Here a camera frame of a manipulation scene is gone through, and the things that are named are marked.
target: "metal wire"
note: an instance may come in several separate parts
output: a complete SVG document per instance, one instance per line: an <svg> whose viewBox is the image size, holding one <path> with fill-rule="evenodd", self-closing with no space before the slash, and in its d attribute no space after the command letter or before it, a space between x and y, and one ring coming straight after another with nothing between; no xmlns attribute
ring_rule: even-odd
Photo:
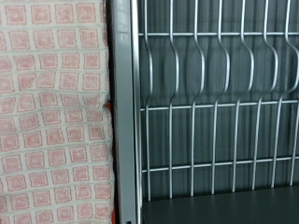
<svg viewBox="0 0 299 224"><path fill-rule="evenodd" d="M197 33L199 36L217 36L215 32ZM239 32L223 32L221 36L241 35ZM244 35L263 35L263 32L244 32ZM266 35L285 35L283 32L267 32ZM299 32L289 32L288 35L299 35ZM148 36L169 36L169 33L148 33ZM193 36L193 33L173 33L173 36Z"/></svg>
<svg viewBox="0 0 299 224"><path fill-rule="evenodd" d="M241 43L243 47L247 50L250 56L250 75L249 75L249 86L247 89L237 98L236 100L236 107L235 107L235 139L234 139L234 163L233 163L233 186L232 186L232 192L235 192L235 173L236 173L236 150L237 150L237 132L238 132L238 121L239 121L239 109L240 109L240 102L242 96L244 96L246 93L250 92L252 89L253 84L253 74L254 74L254 56L253 52L250 49L250 47L245 43L244 40L244 19L245 19L245 5L246 0L243 0L242 2L242 16L241 16Z"/></svg>
<svg viewBox="0 0 299 224"><path fill-rule="evenodd" d="M285 100L282 101L283 104L297 104L299 101L298 100ZM261 102L261 105L277 105L279 101L263 101ZM240 103L240 106L251 106L251 105L257 105L257 102L246 102L246 103ZM213 107L214 105L196 105L195 108L210 108ZM235 103L231 104L218 104L218 107L230 107L230 106L236 106ZM192 108L191 105L174 105L172 107L173 110L178 110L178 109L190 109ZM168 110L168 106L158 106L158 107L150 107L149 111L159 111L159 110Z"/></svg>
<svg viewBox="0 0 299 224"><path fill-rule="evenodd" d="M169 120L168 120L168 131L169 131L169 198L172 198L172 106L173 101L176 98L178 94L178 82L179 82L179 60L178 60L178 51L176 49L175 43L174 43L174 1L170 0L170 29L169 29L169 40L171 49L174 52L175 59L176 59L176 87L175 92L170 98L169 101Z"/></svg>
<svg viewBox="0 0 299 224"><path fill-rule="evenodd" d="M200 97L205 87L205 55L198 43L197 36L197 24L198 24L198 0L195 0L195 12L194 12L194 45L200 53L201 57L201 80L200 89L194 96L192 101L192 120L191 120L191 196L194 195L194 141L195 141L195 112L196 112L196 100Z"/></svg>
<svg viewBox="0 0 299 224"><path fill-rule="evenodd" d="M135 188L136 188L136 224L142 223L142 150L140 119L140 76L139 76L139 38L138 3L131 2L132 26L132 73L134 88L134 130L135 130Z"/></svg>
<svg viewBox="0 0 299 224"><path fill-rule="evenodd" d="M277 158L277 161L292 161L292 160L298 160L299 156L295 157L280 157ZM267 158L267 159L258 159L256 162L257 163L263 163L263 162L271 162L273 161L273 158ZM218 161L215 163L216 166L227 166L227 165L232 165L234 162L233 161ZM252 164L253 160L245 160L245 161L237 161L236 164ZM203 167L210 167L213 164L210 162L207 163L198 163L194 165L194 168L203 168ZM183 170L183 169L190 169L190 165L176 165L173 166L173 170ZM151 168L149 171L150 172L162 172L162 171L168 171L169 167L156 167L156 168Z"/></svg>
<svg viewBox="0 0 299 224"><path fill-rule="evenodd" d="M255 177L256 177L256 161L257 161L257 154L258 154L258 144L259 144L259 128L260 128L260 116L261 116L261 106L262 100L265 95L271 93L275 88L278 80L278 53L277 51L268 43L267 39L267 21L268 21L268 8L269 8L269 0L265 0L265 7L264 7L264 18L263 18L263 42L265 45L272 51L274 55L274 77L271 88L264 92L259 99L258 102L258 109L256 114L256 129L255 129L255 141L254 141L254 154L253 154L253 171L252 171L252 185L251 188L255 189Z"/></svg>
<svg viewBox="0 0 299 224"><path fill-rule="evenodd" d="M211 194L215 192L215 161L216 161L216 136L217 136L217 109L219 98L222 97L228 90L230 82L230 55L227 49L222 44L221 39L221 24L222 24L222 0L219 2L219 20L218 20L218 43L225 54L226 69L225 69L225 83L223 91L216 97L214 104L214 120L213 120L213 148L212 148L212 188Z"/></svg>
<svg viewBox="0 0 299 224"><path fill-rule="evenodd" d="M278 135L279 135L279 122L280 122L280 113L281 113L281 105L282 105L282 100L283 97L293 91L296 90L298 86L298 81L299 81L299 51L298 49L290 42L289 37L288 37L288 32L289 32L289 20L290 20L290 6L291 6L291 0L288 0L288 5L287 5L287 13L286 13L286 24L285 24L285 40L287 42L287 45L296 53L297 57L297 72L296 72L296 79L294 81L294 84L290 89L287 91L283 92L282 95L279 98L279 103L278 103L278 116L277 116L277 125L276 125L276 133L275 133L275 146L274 146L274 156L273 156L273 167L272 167L272 181L271 181L271 188L274 187L275 183L275 174L276 174L276 167L277 167L277 156L278 156Z"/></svg>
<svg viewBox="0 0 299 224"><path fill-rule="evenodd" d="M149 95L146 100L146 147L147 147L147 169L150 169L150 99L152 96L152 55L148 37L148 0L144 0L144 43L149 56ZM148 201L150 201L150 172L148 172Z"/></svg>

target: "vertical metal bar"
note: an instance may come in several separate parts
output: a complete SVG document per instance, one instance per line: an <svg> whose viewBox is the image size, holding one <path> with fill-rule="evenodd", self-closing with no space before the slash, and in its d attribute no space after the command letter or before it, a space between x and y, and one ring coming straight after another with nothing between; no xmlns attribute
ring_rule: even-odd
<svg viewBox="0 0 299 224"><path fill-rule="evenodd" d="M226 59L226 70L225 70L225 84L224 90L216 97L214 104L214 120L213 120L213 150L212 150L212 188L211 194L215 193L215 162L216 162L216 131L217 131L217 109L218 101L223 94L227 92L228 85L230 82L230 55L227 49L222 44L221 39L221 24L222 24L222 0L219 2L219 20L218 20L218 43L225 54Z"/></svg>
<svg viewBox="0 0 299 224"><path fill-rule="evenodd" d="M274 187L274 183L275 183L275 174L276 174L276 166L277 166L277 156L278 156L278 135L279 135L279 122L280 122L280 113L281 113L281 105L282 105L282 100L283 97L289 93L291 93L292 91L295 91L297 89L298 86L298 81L299 81L299 51L298 49L290 42L289 40L289 20L290 20L290 6L291 6L291 0L288 0L288 5L287 5L287 12L286 12L286 24L285 24L285 41L287 43L287 45L293 49L296 53L297 56L297 73L296 73L296 79L294 84L292 85L292 87L290 89L288 89L287 91L283 92L279 98L278 101L278 116L277 116L277 126L276 126L276 133L275 133L275 146L274 146L274 156L273 156L273 167L272 167L272 181L271 181L271 188Z"/></svg>
<svg viewBox="0 0 299 224"><path fill-rule="evenodd" d="M243 95L251 91L252 89L252 84L253 84L253 74L254 74L254 56L253 52L250 49L250 47L245 43L244 40L244 19L245 19L245 6L246 6L246 0L243 0L242 3L242 16L241 16L241 43L243 47L247 50L250 56L250 75L249 75L249 86L244 91L236 101L236 106L235 106L235 140L234 140L234 161L233 161L233 187L232 187L232 192L235 192L235 174L236 174L236 150L237 150L237 132L238 132L238 120L239 120L239 108L240 108L240 102L241 98Z"/></svg>
<svg viewBox="0 0 299 224"><path fill-rule="evenodd" d="M201 56L201 81L200 89L194 96L192 101L192 133L191 133L191 196L194 195L194 141L195 141L195 112L196 112L196 100L204 90L205 86L205 55L198 43L197 36L197 24L198 24L198 0L195 0L195 12L194 12L194 45Z"/></svg>
<svg viewBox="0 0 299 224"><path fill-rule="evenodd" d="M139 32L138 3L131 1L133 88L134 88L134 125L135 125L135 182L136 182L136 223L142 223L142 150L140 120L140 77L139 77Z"/></svg>
<svg viewBox="0 0 299 224"><path fill-rule="evenodd" d="M295 124L295 136L293 140L293 149L292 149L292 167L291 167L291 180L290 186L292 186L293 182L293 172L295 168L295 157L296 157L296 149L297 149L297 138L298 138L298 126L299 126L299 103L297 104L297 116L296 116L296 124Z"/></svg>
<svg viewBox="0 0 299 224"><path fill-rule="evenodd" d="M264 20L263 20L263 42L265 45L273 52L275 59L275 71L273 77L273 83L271 88L264 92L258 102L257 115L256 115L256 127L255 127L255 142L254 142L254 154L253 154L253 169L252 169L252 185L251 188L255 189L255 176L256 176L256 161L257 161L257 153L258 153L258 142L259 142L259 129L260 129L260 116L261 116L261 106L262 100L266 94L271 93L275 88L278 80L278 53L277 51L268 43L267 40L267 21L268 21L268 8L269 8L269 0L265 0L264 7Z"/></svg>
<svg viewBox="0 0 299 224"><path fill-rule="evenodd" d="M149 56L149 95L146 100L146 141L147 141L147 175L148 175L148 200L150 201L150 99L152 96L152 55L148 36L148 0L144 0L144 42Z"/></svg>
<svg viewBox="0 0 299 224"><path fill-rule="evenodd" d="M169 40L171 48L175 54L176 59L176 87L175 92L169 101L169 198L172 198L172 112L173 112L173 101L178 94L178 84L179 84L179 60L178 51L174 44L174 1L170 0L170 29L169 29Z"/></svg>
<svg viewBox="0 0 299 224"><path fill-rule="evenodd" d="M106 1L110 13L113 53L114 143L118 175L120 223L136 224L135 123L131 1Z"/></svg>

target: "wire panel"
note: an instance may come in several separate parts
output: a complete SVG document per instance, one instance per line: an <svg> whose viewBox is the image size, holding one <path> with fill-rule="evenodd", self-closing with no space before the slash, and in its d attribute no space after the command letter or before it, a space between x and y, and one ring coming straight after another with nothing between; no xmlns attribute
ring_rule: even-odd
<svg viewBox="0 0 299 224"><path fill-rule="evenodd" d="M139 1L145 200L299 183L298 8Z"/></svg>

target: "fabric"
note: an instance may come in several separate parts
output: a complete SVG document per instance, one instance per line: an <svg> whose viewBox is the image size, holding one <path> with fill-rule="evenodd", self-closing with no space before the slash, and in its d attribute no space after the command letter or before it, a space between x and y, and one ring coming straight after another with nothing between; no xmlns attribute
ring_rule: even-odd
<svg viewBox="0 0 299 224"><path fill-rule="evenodd" d="M111 223L103 0L0 0L0 223Z"/></svg>

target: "horizontal wire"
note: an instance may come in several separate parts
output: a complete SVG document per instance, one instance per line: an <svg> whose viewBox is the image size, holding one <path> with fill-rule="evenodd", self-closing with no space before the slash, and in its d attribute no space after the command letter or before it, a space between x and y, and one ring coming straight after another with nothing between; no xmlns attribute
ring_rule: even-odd
<svg viewBox="0 0 299 224"><path fill-rule="evenodd" d="M197 35L211 36L218 35L216 32L203 32L197 33ZM239 32L222 32L221 35L241 35ZM245 32L244 35L263 35L263 32ZM285 35L284 32L267 32L266 35ZM299 32L289 32L288 35L299 35ZM169 33L148 33L148 36L169 36ZM194 33L173 33L173 36L194 36Z"/></svg>
<svg viewBox="0 0 299 224"><path fill-rule="evenodd" d="M280 157L280 158L277 158L277 161L290 161L291 159L292 159L292 157ZM273 158L259 159L256 162L269 162L269 161L273 161ZM236 162L236 164L250 164L250 163L253 163L253 160L237 161ZM233 161L220 161L220 162L215 163L216 166L233 165L233 164L234 164ZM209 166L212 166L211 162L195 164L194 168L209 167ZM173 170L183 170L183 169L190 169L190 168L191 168L190 165L178 165L178 166L172 167ZM149 169L149 171L150 172L161 172L161 171L167 171L168 169L169 169L168 167L158 167L158 168Z"/></svg>
<svg viewBox="0 0 299 224"><path fill-rule="evenodd" d="M283 104L296 104L299 100L285 100L282 101ZM277 105L279 101L264 101L262 102L262 105ZM257 105L257 102L247 102L247 103L240 103L240 105ZM235 106L236 104L230 103L230 104L218 104L218 107L229 107L229 106ZM196 105L195 108L210 108L214 107L214 105ZM191 105L174 105L172 109L190 109L192 108ZM157 111L157 110L168 110L168 106L157 106L157 107L150 107L149 111Z"/></svg>

